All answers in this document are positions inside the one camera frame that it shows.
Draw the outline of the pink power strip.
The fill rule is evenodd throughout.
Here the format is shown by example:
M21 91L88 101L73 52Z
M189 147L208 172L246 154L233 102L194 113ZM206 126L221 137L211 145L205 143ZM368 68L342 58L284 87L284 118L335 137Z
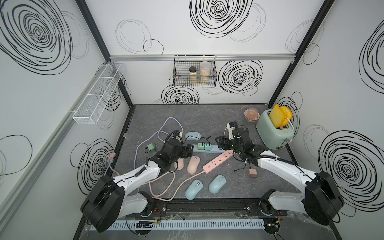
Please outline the pink power strip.
M234 151L233 150L227 150L205 164L203 166L203 170L205 173L211 172L213 169L217 168L219 165L224 163L226 160L230 159L233 156Z

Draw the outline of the light green charger cube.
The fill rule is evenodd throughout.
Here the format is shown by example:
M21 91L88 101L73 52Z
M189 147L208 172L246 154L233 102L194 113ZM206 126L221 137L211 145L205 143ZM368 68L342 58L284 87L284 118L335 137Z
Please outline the light green charger cube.
M198 143L198 150L203 151L205 149L205 145L203 143Z

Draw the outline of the pink mouse upright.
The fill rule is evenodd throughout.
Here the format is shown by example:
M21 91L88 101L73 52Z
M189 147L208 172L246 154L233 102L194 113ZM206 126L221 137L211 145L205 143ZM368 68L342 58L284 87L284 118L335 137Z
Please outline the pink mouse upright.
M180 171L184 168L184 159L178 159L175 162L175 170Z

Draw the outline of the pink glass bowl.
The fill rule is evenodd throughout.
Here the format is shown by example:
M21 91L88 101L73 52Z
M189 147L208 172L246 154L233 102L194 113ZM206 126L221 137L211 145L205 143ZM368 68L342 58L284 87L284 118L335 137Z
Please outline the pink glass bowl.
M248 122L256 122L260 118L259 110L250 107L244 111L244 117Z

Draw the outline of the pink charger plug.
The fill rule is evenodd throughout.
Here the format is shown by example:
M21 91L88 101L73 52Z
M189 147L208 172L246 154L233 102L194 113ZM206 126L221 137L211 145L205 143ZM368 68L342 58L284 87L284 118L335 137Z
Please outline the pink charger plug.
M256 169L249 169L249 177L252 179L256 179L258 177L258 173Z

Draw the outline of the blue power strip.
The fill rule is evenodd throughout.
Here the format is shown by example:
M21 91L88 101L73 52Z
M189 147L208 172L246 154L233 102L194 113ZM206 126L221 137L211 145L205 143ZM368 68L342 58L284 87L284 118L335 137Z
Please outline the blue power strip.
M216 145L198 143L197 145L194 145L193 152L194 153L221 154L221 153L225 152L225 150L220 149Z

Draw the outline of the blue mouse behind strip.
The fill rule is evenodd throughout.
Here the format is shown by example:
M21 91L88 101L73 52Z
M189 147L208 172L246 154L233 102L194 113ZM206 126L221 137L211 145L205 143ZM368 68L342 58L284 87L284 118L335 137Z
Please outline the blue mouse behind strip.
M201 134L198 132L187 132L185 134L186 141L199 141L201 140Z

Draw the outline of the pink mouse sideways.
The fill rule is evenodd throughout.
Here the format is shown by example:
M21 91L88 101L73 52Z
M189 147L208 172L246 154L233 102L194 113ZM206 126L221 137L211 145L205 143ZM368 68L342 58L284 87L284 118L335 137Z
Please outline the pink mouse sideways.
M200 157L192 156L190 158L189 164L187 166L187 172L189 174L195 174L198 170L198 166L199 166L200 162L201 162Z

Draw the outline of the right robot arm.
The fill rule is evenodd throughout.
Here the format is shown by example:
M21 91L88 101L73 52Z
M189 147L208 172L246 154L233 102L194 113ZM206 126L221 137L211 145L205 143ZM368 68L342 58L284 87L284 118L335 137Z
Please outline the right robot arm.
M268 170L300 190L295 194L280 191L267 194L268 207L276 211L303 213L327 226L345 205L330 174L306 170L278 157L266 147L253 143L249 131L239 127L237 122L228 123L225 134L216 137L215 141L219 148L233 151L241 161Z

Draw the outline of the brown lid spice jar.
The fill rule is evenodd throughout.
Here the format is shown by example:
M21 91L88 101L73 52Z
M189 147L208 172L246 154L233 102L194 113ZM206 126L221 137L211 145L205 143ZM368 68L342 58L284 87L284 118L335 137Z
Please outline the brown lid spice jar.
M190 86L194 86L197 83L197 68L195 66L191 66L189 68L189 84Z

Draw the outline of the green charger plug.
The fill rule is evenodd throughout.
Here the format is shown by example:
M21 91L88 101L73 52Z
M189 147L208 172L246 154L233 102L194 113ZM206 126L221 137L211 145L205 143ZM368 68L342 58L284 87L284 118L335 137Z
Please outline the green charger plug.
M157 144L156 143L150 143L147 145L147 149L149 151L156 151L157 150Z

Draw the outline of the mint green toaster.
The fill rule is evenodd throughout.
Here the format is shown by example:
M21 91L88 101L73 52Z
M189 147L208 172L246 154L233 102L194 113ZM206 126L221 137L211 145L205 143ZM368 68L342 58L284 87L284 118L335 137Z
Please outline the mint green toaster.
M264 145L270 150L279 150L291 143L294 138L294 129L290 124L283 128L275 128L269 118L271 110L263 111L256 123L256 129Z

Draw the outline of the light blue mouse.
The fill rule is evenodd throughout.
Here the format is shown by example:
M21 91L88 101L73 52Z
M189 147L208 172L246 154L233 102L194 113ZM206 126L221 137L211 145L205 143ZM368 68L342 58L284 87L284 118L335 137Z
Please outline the light blue mouse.
M218 194L223 186L227 183L226 178L223 175L217 175L209 184L209 191L212 194Z
M198 193L203 189L203 183L200 180L194 180L185 191L187 200L194 200Z

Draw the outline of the yellow toast slice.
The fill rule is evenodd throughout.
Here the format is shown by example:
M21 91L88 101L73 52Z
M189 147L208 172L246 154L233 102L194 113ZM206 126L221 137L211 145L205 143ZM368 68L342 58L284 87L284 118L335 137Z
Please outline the yellow toast slice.
M275 128L280 128L286 126L290 122L293 118L293 113L288 107L275 105L269 114L269 118Z

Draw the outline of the teal charger cube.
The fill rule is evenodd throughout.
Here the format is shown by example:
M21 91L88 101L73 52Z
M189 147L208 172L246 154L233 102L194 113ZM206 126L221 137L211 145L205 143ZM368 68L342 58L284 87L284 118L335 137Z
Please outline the teal charger cube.
M205 151L210 151L212 149L211 144L204 144L205 145Z

